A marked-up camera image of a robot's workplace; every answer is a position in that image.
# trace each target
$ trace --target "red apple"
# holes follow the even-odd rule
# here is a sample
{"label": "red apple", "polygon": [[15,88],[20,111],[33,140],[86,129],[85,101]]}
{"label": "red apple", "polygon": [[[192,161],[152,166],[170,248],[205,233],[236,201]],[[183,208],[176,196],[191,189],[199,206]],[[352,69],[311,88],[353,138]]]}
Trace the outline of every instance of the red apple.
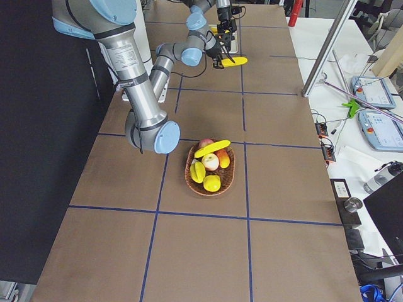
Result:
{"label": "red apple", "polygon": [[204,147],[206,147],[206,146],[208,146],[208,145],[210,145],[212,143],[213,143],[213,141],[211,139],[205,138],[204,140],[201,140],[199,142],[199,149],[204,148]]}

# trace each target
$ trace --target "blue joint cap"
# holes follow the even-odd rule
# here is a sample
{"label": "blue joint cap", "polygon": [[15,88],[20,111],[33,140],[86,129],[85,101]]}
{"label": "blue joint cap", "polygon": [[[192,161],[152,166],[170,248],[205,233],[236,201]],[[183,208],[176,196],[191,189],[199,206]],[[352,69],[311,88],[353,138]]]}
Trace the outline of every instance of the blue joint cap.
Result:
{"label": "blue joint cap", "polygon": [[181,61],[187,66],[197,66],[202,59],[203,52],[196,47],[191,47],[183,50]]}
{"label": "blue joint cap", "polygon": [[167,121],[158,131],[154,141],[154,151],[159,154],[172,152],[178,145],[181,130],[174,121]]}
{"label": "blue joint cap", "polygon": [[186,20],[186,26],[189,30],[199,30],[207,24],[206,18],[201,13],[191,13]]}
{"label": "blue joint cap", "polygon": [[128,25],[136,18],[137,3],[134,0],[89,0],[94,9],[108,21]]}
{"label": "blue joint cap", "polygon": [[190,8],[190,12],[191,13],[199,13],[199,14],[203,14],[203,10],[201,8],[199,8],[198,6],[192,5]]}
{"label": "blue joint cap", "polygon": [[83,30],[82,28],[78,28],[75,26],[71,26],[67,23],[61,22],[60,20],[52,17],[53,26],[55,30],[59,33],[63,33],[65,35],[74,36],[76,38],[95,40],[93,33],[90,31]]}

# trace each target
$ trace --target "metal pole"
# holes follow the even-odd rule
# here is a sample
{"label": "metal pole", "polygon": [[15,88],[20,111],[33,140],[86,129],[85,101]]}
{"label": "metal pole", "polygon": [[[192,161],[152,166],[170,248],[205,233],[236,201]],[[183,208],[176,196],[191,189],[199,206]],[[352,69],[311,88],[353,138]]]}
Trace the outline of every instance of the metal pole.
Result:
{"label": "metal pole", "polygon": [[321,80],[321,83],[323,83],[323,84],[325,84],[325,85],[328,85],[329,87],[332,87],[333,89],[335,89],[335,90],[337,90],[337,91],[339,91],[339,92],[341,92],[341,93],[343,93],[343,94],[349,96],[349,97],[352,98],[352,99],[355,99],[357,102],[359,102],[360,104],[364,104],[364,106],[366,106],[366,107],[369,107],[369,108],[371,108],[371,109],[373,109],[373,110],[375,110],[375,111],[378,111],[379,113],[381,113],[381,114],[387,116],[387,117],[390,118],[391,120],[394,120],[394,121],[396,121],[396,122],[398,122],[398,123],[402,123],[402,124],[403,124],[403,120],[401,120],[400,118],[398,118],[398,117],[396,117],[396,116],[393,116],[393,115],[390,115],[390,114],[388,114],[388,113],[382,111],[381,109],[375,107],[374,105],[372,105],[372,104],[370,104],[370,103],[368,103],[368,102],[366,102],[366,101],[363,101],[362,99],[357,98],[357,96],[355,96],[354,94],[351,94],[351,93],[349,93],[349,92],[347,92],[347,91],[344,91],[344,90],[338,88],[337,86],[335,86],[335,85],[333,85],[333,84],[330,84],[329,82],[326,82],[325,80]]}
{"label": "metal pole", "polygon": [[312,70],[310,71],[307,82],[305,83],[304,88],[302,89],[303,96],[308,96],[312,88],[314,87],[317,78],[321,74],[323,66],[326,63],[327,57],[329,56],[330,51],[333,49],[333,45],[336,42],[338,36],[340,35],[341,30],[343,29],[343,25],[353,12],[356,3],[357,0],[344,0],[340,12],[336,17],[336,19],[334,20],[332,27],[329,30],[329,34],[327,34],[322,49],[320,50],[319,55],[315,61],[315,64]]}
{"label": "metal pole", "polygon": [[351,91],[351,89],[350,89],[350,86],[349,86],[349,84],[347,83],[346,77],[344,76],[344,72],[343,72],[343,70],[342,70],[342,68],[341,68],[339,58],[338,58],[338,56],[336,55],[336,52],[335,52],[334,50],[332,50],[332,53],[333,53],[334,60],[336,61],[336,64],[337,64],[337,66],[338,66],[341,79],[343,80],[344,88],[346,89],[346,91],[352,93],[352,91]]}

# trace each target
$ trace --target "metal cylinder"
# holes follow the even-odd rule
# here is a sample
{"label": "metal cylinder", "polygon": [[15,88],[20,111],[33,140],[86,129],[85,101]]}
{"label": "metal cylinder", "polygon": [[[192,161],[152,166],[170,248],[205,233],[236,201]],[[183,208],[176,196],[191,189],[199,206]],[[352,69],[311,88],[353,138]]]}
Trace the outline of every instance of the metal cylinder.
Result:
{"label": "metal cylinder", "polygon": [[138,83],[125,90],[130,104],[136,111],[139,127],[146,128],[162,121],[166,117],[166,112],[158,106],[156,95],[134,41],[133,31],[134,29],[128,30],[98,41],[106,47],[121,81],[138,79]]}
{"label": "metal cylinder", "polygon": [[159,98],[164,90],[165,83],[167,82],[173,67],[174,64],[171,59],[163,56],[159,56],[157,58],[150,74],[152,88],[157,98]]}

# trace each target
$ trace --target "black wall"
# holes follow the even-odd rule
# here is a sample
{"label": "black wall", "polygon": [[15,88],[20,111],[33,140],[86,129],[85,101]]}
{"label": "black wall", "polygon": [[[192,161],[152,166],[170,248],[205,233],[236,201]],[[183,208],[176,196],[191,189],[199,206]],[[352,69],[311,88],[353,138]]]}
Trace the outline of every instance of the black wall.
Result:
{"label": "black wall", "polygon": [[49,0],[0,3],[0,280],[5,281],[38,281],[113,94],[98,44],[57,33],[51,16]]}

